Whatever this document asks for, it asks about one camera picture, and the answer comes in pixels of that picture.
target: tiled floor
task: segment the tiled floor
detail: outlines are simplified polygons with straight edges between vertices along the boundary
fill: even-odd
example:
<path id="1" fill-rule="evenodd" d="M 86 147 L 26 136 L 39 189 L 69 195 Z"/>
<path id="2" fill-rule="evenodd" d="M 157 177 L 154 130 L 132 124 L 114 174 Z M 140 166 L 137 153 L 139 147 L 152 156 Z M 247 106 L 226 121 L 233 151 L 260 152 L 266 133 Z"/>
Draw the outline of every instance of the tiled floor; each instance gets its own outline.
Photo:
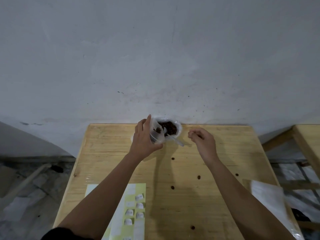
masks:
<path id="1" fill-rule="evenodd" d="M 41 165 L 42 163 L 6 164 L 17 169 L 11 188 L 20 184 Z M 52 228 L 74 163 L 63 162 L 58 165 L 63 168 L 63 173 L 46 169 L 19 192 L 18 197 L 30 198 L 29 206 L 20 221 L 0 221 L 0 240 L 38 240 Z M 310 166 L 299 168 L 296 164 L 272 164 L 272 167 L 280 183 L 288 180 L 305 180 L 305 176 L 311 182 L 320 183 Z M 311 221 L 320 222 L 319 197 L 315 194 L 320 194 L 320 191 L 295 190 L 296 194 L 285 193 L 290 207 L 302 211 Z M 318 239 L 317 233 L 312 234 L 314 237 L 310 235 L 308 239 Z"/>

